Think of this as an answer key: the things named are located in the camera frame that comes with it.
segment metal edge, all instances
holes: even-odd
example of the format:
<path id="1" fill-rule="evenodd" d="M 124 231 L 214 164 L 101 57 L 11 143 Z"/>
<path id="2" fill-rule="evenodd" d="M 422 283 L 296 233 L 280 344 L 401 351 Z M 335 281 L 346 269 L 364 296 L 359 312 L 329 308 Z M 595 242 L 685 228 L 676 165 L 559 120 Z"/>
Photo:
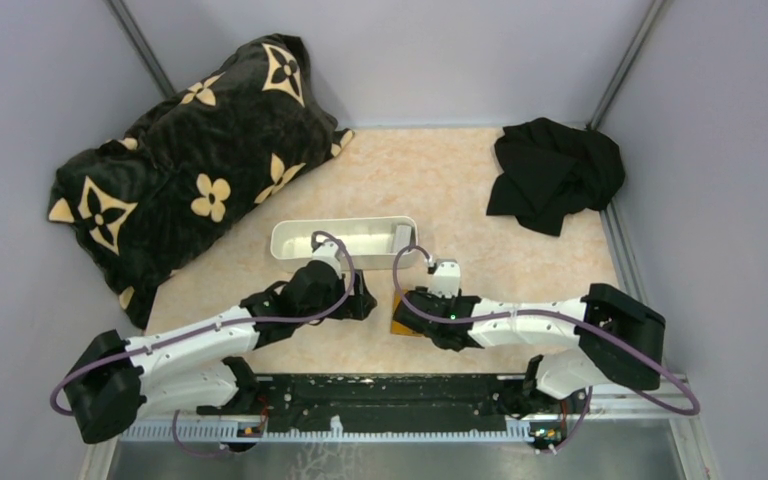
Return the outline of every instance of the metal edge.
<path id="1" fill-rule="evenodd" d="M 599 104 L 596 106 L 596 111 L 587 123 L 588 130 L 598 130 L 599 127 L 602 126 L 602 121 L 605 119 L 611 105 L 613 105 L 614 99 L 625 82 L 632 65 L 634 65 L 634 62 L 640 55 L 643 45 L 652 33 L 656 21 L 671 3 L 672 0 L 653 0 L 649 5 L 649 9 L 646 11 L 646 15 L 644 15 L 643 21 L 637 29 L 637 33 L 634 34 L 634 38 L 632 38 L 631 43 L 625 51 L 625 55 L 623 55 L 620 64 L 617 66 L 614 76 L 611 78 L 608 87 L 605 89 L 605 93 L 602 95 Z"/>
<path id="2" fill-rule="evenodd" d="M 148 74 L 151 79 L 157 85 L 158 90 L 164 98 L 169 98 L 175 95 L 175 87 L 172 86 L 172 82 L 169 80 L 169 76 L 163 71 L 163 66 L 160 65 L 160 61 L 154 55 L 151 46 L 148 44 L 139 24 L 131 15 L 131 11 L 125 4 L 124 0 L 104 0 L 104 3 L 110 7 L 111 13 L 116 17 L 116 21 L 119 22 L 119 26 L 122 27 L 125 36 L 128 37 L 128 41 L 137 53 L 137 56 L 142 60 L 148 70 Z"/>
<path id="3" fill-rule="evenodd" d="M 611 202 L 608 209 L 601 212 L 601 217 L 620 288 L 646 303 L 648 301 L 646 290 L 640 280 L 636 257 L 614 202 Z M 721 478 L 702 421 L 698 417 L 671 418 L 670 432 L 681 462 L 681 469 L 687 480 L 719 480 Z"/>
<path id="4" fill-rule="evenodd" d="M 78 480 L 107 480 L 110 467 L 113 465 L 113 454 L 119 439 L 113 438 L 106 442 L 87 447 L 84 464 L 78 474 Z"/>
<path id="5" fill-rule="evenodd" d="M 682 375 L 679 375 L 681 381 L 685 381 Z M 687 401 L 681 391 L 670 382 L 662 382 L 661 386 L 650 392 L 656 398 L 662 401 L 676 405 L 681 408 L 688 408 Z M 569 419 L 575 420 L 580 414 L 570 414 Z M 178 430 L 181 440 L 186 442 L 223 442 L 223 443 L 271 443 L 283 442 L 292 443 L 294 441 L 364 441 L 370 442 L 380 439 L 382 442 L 404 442 L 412 439 L 443 439 L 441 441 L 475 441 L 475 442 L 499 442 L 504 438 L 508 440 L 521 441 L 523 431 L 519 433 L 512 429 L 521 429 L 522 426 L 528 426 L 530 422 L 555 422 L 559 421 L 556 413 L 539 413 L 528 415 L 521 420 L 507 418 L 507 433 L 497 430 L 472 429 L 470 431 L 460 432 L 438 432 L 434 430 L 412 431 L 412 432 L 346 432 L 339 416 L 332 419 L 330 430 L 322 431 L 294 431 L 290 429 L 287 432 L 270 432 L 267 424 L 267 431 L 261 437 L 240 437 L 237 432 L 245 427 L 256 426 L 260 423 L 260 418 L 253 415 L 230 415 L 223 417 L 200 417 L 196 415 L 186 415 L 185 418 L 178 420 Z M 591 402 L 591 411 L 587 416 L 592 421 L 615 421 L 615 420 L 672 420 L 680 416 L 676 413 L 664 410 L 647 400 L 637 396 L 633 391 L 620 387 L 619 385 L 597 385 L 594 387 L 593 400 Z M 120 435 L 120 442 L 147 442 L 147 441 L 165 441 L 169 442 L 172 438 L 171 432 L 172 418 L 169 415 L 158 415 L 135 422 L 127 431 Z"/>
<path id="6" fill-rule="evenodd" d="M 687 480 L 720 480 L 711 447 L 698 418 L 670 420 L 673 441 Z"/>

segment beige floor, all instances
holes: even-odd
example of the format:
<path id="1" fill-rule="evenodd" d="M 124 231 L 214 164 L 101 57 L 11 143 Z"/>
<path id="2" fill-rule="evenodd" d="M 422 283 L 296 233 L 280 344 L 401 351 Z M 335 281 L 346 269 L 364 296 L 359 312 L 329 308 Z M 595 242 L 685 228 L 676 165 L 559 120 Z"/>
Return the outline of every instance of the beige floor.
<path id="1" fill-rule="evenodd" d="M 420 243 L 456 258 L 464 294 L 543 302 L 581 296 L 590 283 L 616 285 L 599 214 L 568 216 L 560 238 L 484 214 L 498 175 L 498 129 L 360 131 L 332 162 L 267 200 L 208 252 L 167 281 L 147 333 L 215 315 L 289 275 L 269 254 L 276 223 L 289 219 L 407 215 Z M 424 338 L 389 333 L 393 286 L 386 271 L 366 272 L 379 307 L 363 322 L 327 320 L 244 357 L 258 373 L 522 372 L 541 350 L 505 346 L 460 353 Z M 426 285 L 419 265 L 402 271 L 407 287 Z"/>

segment beige flower pattern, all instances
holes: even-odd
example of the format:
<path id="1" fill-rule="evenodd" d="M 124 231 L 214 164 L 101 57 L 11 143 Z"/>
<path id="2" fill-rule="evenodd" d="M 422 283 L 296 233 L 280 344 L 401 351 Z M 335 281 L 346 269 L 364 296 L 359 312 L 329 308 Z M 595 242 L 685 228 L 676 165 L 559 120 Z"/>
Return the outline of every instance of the beige flower pattern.
<path id="1" fill-rule="evenodd" d="M 296 99 L 304 107 L 302 92 L 302 71 L 299 62 L 281 47 L 264 43 L 266 57 L 269 59 L 269 70 L 266 72 L 266 82 L 263 91 L 278 90 Z"/>
<path id="2" fill-rule="evenodd" d="M 190 204 L 193 213 L 201 217 L 210 216 L 210 219 L 216 223 L 221 222 L 225 217 L 225 204 L 222 202 L 231 196 L 231 186 L 224 178 L 217 178 L 215 182 L 211 182 L 210 177 L 200 173 L 196 178 L 196 187 L 202 196 Z"/>
<path id="3" fill-rule="evenodd" d="M 114 198 L 99 188 L 89 176 L 84 177 L 78 214 L 90 228 L 90 237 L 116 255 L 119 255 L 119 230 L 135 208 L 136 202 L 128 203 Z"/>
<path id="4" fill-rule="evenodd" d="M 344 148 L 346 148 L 346 145 L 349 144 L 349 142 L 352 141 L 352 138 L 354 138 L 355 132 L 352 130 L 347 131 L 345 134 L 343 134 L 343 138 L 340 139 L 340 143 L 332 143 L 331 144 L 331 156 L 336 157 L 340 154 L 340 152 L 343 151 Z"/>
<path id="5" fill-rule="evenodd" d="M 214 75 L 207 80 L 202 82 L 196 82 L 195 85 L 188 88 L 188 93 L 184 95 L 184 98 L 181 99 L 181 103 L 179 105 L 186 105 L 193 101 L 193 99 L 197 99 L 201 103 L 215 107 L 216 106 L 216 95 L 213 93 L 213 90 L 210 89 L 210 86 L 216 83 L 217 80 L 219 80 L 219 77 L 224 75 L 224 73 L 220 73 L 219 75 Z"/>
<path id="6" fill-rule="evenodd" d="M 254 203 L 257 205 L 260 205 L 264 201 L 266 201 L 267 198 L 269 198 L 272 195 L 275 195 L 278 193 L 279 190 L 284 188 L 285 185 L 287 185 L 290 180 L 293 179 L 293 177 L 296 176 L 297 173 L 299 173 L 299 170 L 304 168 L 306 164 L 300 163 L 298 165 L 293 165 L 290 168 L 287 168 L 285 170 L 284 168 L 284 161 L 281 160 L 278 155 L 272 154 L 272 165 L 270 166 L 270 175 L 272 176 L 272 185 L 266 187 L 265 190 L 260 192 L 260 194 L 257 196 L 257 198 L 254 199 Z"/>
<path id="7" fill-rule="evenodd" d="M 131 304 L 132 298 L 134 298 L 134 287 L 128 287 L 125 290 L 122 290 L 122 293 L 119 294 L 119 306 L 122 307 L 122 310 L 128 309 L 128 305 Z"/>
<path id="8" fill-rule="evenodd" d="M 121 143 L 122 146 L 124 146 L 128 150 L 136 150 L 139 146 L 139 143 L 137 142 L 136 138 L 133 137 L 125 137 L 122 140 L 116 140 L 117 142 Z"/>

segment crumpled fabric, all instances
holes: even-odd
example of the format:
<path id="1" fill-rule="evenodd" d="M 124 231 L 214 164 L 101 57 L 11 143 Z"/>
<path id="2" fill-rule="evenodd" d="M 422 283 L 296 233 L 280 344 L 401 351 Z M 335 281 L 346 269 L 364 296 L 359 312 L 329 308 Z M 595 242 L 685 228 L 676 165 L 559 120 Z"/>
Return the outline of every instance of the crumpled fabric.
<path id="1" fill-rule="evenodd" d="M 176 270 L 352 137 L 316 102 L 302 40 L 260 37 L 58 168 L 48 219 L 72 228 L 143 329 Z"/>
<path id="2" fill-rule="evenodd" d="M 505 127 L 495 150 L 502 174 L 487 215 L 513 215 L 546 235 L 560 236 L 567 214 L 607 208 L 625 181 L 613 140 L 547 118 Z"/>

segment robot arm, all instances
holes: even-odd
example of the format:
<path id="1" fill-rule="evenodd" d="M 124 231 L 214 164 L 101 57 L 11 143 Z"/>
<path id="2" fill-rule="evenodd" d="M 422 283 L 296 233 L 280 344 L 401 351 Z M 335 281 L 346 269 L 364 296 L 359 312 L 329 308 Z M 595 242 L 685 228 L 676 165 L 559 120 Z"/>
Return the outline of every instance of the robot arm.
<path id="1" fill-rule="evenodd" d="M 532 359 L 526 375 L 526 388 L 534 388 L 553 399 L 564 399 L 583 388 L 606 383 L 634 390 L 655 390 L 660 385 L 659 374 L 628 353 L 567 321 L 547 315 L 556 313 L 558 317 L 598 326 L 660 362 L 664 318 L 610 285 L 593 284 L 584 297 L 564 301 L 505 303 L 461 295 L 460 267 L 454 260 L 438 261 L 430 273 L 429 287 L 410 290 L 405 298 L 422 312 L 449 318 L 453 323 L 432 322 L 401 303 L 393 318 L 429 337 L 440 348 L 461 350 L 509 344 L 564 347 L 563 352 Z M 506 315 L 480 320 L 493 314 Z M 478 317 L 479 321 L 454 323 L 469 317 Z"/>
<path id="2" fill-rule="evenodd" d="M 339 255 L 333 241 L 320 244 L 288 282 L 277 282 L 239 305 L 177 330 L 126 339 L 115 330 L 98 335 L 70 373 L 113 355 L 128 356 L 64 386 L 84 442 L 107 440 L 139 418 L 175 410 L 203 415 L 248 412 L 257 379 L 237 355 L 287 339 L 302 326 L 257 318 L 303 318 L 336 304 L 346 293 Z M 375 308 L 363 272 L 355 272 L 353 285 L 352 295 L 330 318 L 362 320 Z"/>

